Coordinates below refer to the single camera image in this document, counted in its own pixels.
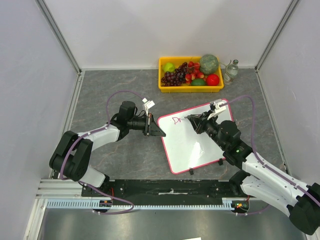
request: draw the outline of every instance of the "avocado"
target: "avocado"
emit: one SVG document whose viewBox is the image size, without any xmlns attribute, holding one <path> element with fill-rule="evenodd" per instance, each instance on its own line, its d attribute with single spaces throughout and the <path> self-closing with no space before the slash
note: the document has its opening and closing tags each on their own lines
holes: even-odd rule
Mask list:
<svg viewBox="0 0 320 240">
<path fill-rule="evenodd" d="M 206 82 L 202 78 L 196 78 L 191 82 L 191 86 L 205 86 Z"/>
</svg>

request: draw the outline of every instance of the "red drawing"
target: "red drawing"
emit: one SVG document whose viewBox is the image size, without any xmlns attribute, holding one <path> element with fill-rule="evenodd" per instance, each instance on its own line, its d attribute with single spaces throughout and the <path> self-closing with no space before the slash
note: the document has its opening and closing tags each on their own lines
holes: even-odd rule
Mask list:
<svg viewBox="0 0 320 240">
<path fill-rule="evenodd" d="M 172 120 L 174 121 L 174 125 L 176 125 L 177 123 L 181 123 L 181 119 L 178 117 L 173 117 Z"/>
</svg>

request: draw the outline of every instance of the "yellow tray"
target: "yellow tray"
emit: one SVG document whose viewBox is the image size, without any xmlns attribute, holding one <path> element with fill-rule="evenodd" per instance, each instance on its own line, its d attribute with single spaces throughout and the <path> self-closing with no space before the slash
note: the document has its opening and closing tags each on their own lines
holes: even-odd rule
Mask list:
<svg viewBox="0 0 320 240">
<path fill-rule="evenodd" d="M 215 72 L 219 76 L 220 82 L 217 86 L 189 86 L 182 84 L 181 86 L 161 86 L 161 78 L 165 75 L 162 66 L 166 63 L 173 63 L 175 68 L 178 68 L 184 62 L 192 61 L 198 63 L 200 56 L 167 56 L 159 58 L 159 78 L 158 87 L 162 93 L 217 93 L 224 88 L 224 81 L 222 79 L 221 68 Z"/>
</svg>

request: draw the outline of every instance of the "wall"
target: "wall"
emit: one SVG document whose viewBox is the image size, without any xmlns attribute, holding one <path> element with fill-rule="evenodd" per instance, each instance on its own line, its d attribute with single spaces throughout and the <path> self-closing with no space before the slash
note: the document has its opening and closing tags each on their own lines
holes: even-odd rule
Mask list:
<svg viewBox="0 0 320 240">
<path fill-rule="evenodd" d="M 300 1 L 259 72 L 289 171 L 320 183 L 320 1 Z"/>
<path fill-rule="evenodd" d="M 77 75 L 34 0 L 0 2 L 0 239 L 23 238 Z"/>
<path fill-rule="evenodd" d="M 82 68 L 215 54 L 255 66 L 290 0 L 46 0 Z"/>
</svg>

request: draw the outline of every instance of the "green apple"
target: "green apple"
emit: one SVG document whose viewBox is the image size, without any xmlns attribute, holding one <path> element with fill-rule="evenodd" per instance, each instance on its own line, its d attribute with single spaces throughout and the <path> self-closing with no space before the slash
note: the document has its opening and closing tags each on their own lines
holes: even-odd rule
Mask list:
<svg viewBox="0 0 320 240">
<path fill-rule="evenodd" d="M 164 72 L 173 73 L 176 69 L 175 65 L 171 62 L 167 62 L 165 65 L 162 66 Z"/>
</svg>

